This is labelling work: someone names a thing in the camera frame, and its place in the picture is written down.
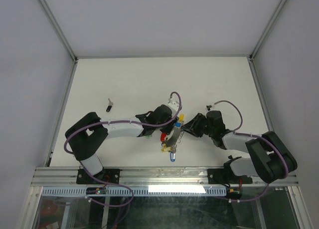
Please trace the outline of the metal key holder red handle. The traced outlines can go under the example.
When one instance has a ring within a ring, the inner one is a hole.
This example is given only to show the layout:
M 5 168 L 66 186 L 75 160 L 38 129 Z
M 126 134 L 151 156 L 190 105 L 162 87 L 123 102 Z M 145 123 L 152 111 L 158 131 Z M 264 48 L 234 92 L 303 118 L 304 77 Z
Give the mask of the metal key holder red handle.
M 161 137 L 161 151 L 169 153 L 171 162 L 175 162 L 177 145 L 181 142 L 183 134 L 182 128 L 177 128 L 174 124 L 172 133 L 169 136 Z

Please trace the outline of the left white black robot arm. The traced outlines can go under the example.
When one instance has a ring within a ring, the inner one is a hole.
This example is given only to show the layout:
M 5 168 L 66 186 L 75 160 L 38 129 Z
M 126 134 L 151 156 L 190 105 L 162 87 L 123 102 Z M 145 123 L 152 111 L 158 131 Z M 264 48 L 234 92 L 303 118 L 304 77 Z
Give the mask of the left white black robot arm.
M 172 103 L 122 120 L 102 121 L 96 112 L 90 112 L 65 132 L 64 150 L 87 170 L 87 178 L 91 182 L 100 183 L 105 172 L 96 152 L 105 140 L 145 137 L 156 130 L 169 134 L 179 112 L 180 107 Z

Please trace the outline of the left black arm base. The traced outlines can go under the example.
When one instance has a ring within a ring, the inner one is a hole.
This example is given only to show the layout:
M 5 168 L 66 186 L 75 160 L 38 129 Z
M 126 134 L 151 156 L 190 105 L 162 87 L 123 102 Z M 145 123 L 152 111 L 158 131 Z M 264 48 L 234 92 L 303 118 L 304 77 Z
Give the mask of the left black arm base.
M 119 178 L 120 178 L 120 172 L 121 172 L 121 169 L 104 168 L 101 172 L 94 175 L 94 177 L 103 182 L 118 184 Z M 79 184 L 79 185 L 100 184 L 100 182 L 94 180 L 85 172 L 83 168 L 80 168 L 78 170 L 76 184 Z

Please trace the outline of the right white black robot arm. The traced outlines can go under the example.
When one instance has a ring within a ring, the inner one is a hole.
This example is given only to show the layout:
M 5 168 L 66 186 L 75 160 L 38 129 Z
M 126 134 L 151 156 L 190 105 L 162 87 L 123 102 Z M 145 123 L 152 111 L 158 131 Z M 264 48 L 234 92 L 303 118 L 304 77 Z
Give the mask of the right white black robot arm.
M 249 154 L 249 158 L 237 157 L 224 163 L 223 178 L 229 183 L 240 176 L 258 176 L 270 184 L 298 168 L 296 159 L 274 131 L 260 136 L 231 131 L 226 128 L 220 111 L 198 113 L 182 129 L 196 138 L 208 136 L 220 149 Z

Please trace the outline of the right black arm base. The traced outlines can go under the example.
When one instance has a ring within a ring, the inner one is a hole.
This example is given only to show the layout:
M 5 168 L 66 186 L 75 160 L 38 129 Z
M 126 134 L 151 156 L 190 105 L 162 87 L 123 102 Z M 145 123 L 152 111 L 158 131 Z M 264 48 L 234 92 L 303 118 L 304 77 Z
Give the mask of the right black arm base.
M 250 185 L 253 183 L 252 178 L 247 176 L 236 176 L 230 169 L 217 168 L 207 170 L 208 183 L 220 184 L 226 187 L 230 187 L 231 184 L 236 185 Z

